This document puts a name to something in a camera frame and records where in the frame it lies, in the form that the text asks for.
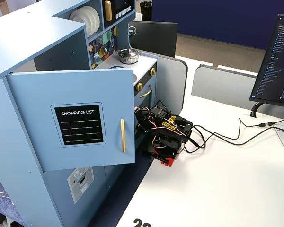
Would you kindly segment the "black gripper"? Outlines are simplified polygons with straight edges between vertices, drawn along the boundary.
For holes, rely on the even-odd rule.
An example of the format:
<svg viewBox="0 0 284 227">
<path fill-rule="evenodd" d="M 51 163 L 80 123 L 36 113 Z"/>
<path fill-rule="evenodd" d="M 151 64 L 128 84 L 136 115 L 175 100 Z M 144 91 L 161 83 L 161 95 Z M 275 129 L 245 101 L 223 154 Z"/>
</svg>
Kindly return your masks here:
<svg viewBox="0 0 284 227">
<path fill-rule="evenodd" d="M 150 113 L 148 110 L 135 111 L 135 117 L 138 121 L 136 129 L 138 132 L 145 134 L 151 130 L 154 125 L 149 120 Z"/>
</svg>

